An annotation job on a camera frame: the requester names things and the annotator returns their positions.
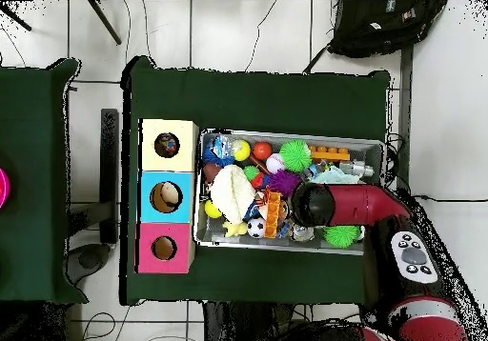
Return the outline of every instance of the pink bowl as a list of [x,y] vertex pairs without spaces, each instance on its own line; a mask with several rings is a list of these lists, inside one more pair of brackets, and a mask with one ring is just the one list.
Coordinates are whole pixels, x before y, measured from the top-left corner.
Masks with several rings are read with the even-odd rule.
[[7,174],[0,169],[0,208],[3,207],[7,198],[9,198],[10,181]]

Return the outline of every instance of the soccer ball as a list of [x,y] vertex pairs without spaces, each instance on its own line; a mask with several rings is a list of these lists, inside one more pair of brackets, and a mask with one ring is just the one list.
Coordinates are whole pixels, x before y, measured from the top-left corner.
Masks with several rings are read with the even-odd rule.
[[264,236],[266,221],[263,218],[253,218],[248,222],[248,234],[254,239]]

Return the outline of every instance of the green table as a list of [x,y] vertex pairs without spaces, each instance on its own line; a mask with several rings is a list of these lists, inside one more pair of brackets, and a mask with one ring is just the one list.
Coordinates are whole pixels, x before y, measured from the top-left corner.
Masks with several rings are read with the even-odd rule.
[[45,70],[0,68],[0,300],[85,302],[66,279],[68,216],[63,101],[75,60]]
[[137,120],[192,120],[201,129],[260,130],[384,140],[388,72],[369,76],[157,70],[136,57],[123,72],[120,300],[205,299],[362,303],[353,255],[197,247],[189,274],[133,271]]

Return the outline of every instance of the shape sorter box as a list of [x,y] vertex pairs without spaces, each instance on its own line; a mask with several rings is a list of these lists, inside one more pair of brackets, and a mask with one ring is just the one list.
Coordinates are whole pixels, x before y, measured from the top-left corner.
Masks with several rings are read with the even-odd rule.
[[[172,184],[178,191],[177,204],[173,211],[158,211],[153,207],[155,195],[161,193],[161,183]],[[192,223],[194,173],[175,171],[142,171],[141,175],[141,215],[140,222]]]
[[[164,237],[171,239],[173,254],[169,259],[157,257],[155,242]],[[138,273],[185,274],[194,259],[192,224],[141,223],[139,225]]]
[[[141,135],[143,171],[194,171],[198,127],[192,121],[145,118]],[[168,144],[164,154],[156,150]]]

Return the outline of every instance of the green ball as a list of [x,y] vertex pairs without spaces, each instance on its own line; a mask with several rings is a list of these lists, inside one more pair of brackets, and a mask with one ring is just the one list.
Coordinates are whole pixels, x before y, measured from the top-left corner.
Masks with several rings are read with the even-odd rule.
[[285,168],[300,173],[312,165],[312,157],[307,143],[301,139],[294,139],[283,144],[279,154],[283,158]]
[[339,249],[349,248],[360,234],[361,229],[356,226],[327,227],[322,230],[324,240]]
[[251,181],[259,174],[259,169],[256,166],[246,166],[244,168],[244,174],[246,174],[247,179]]

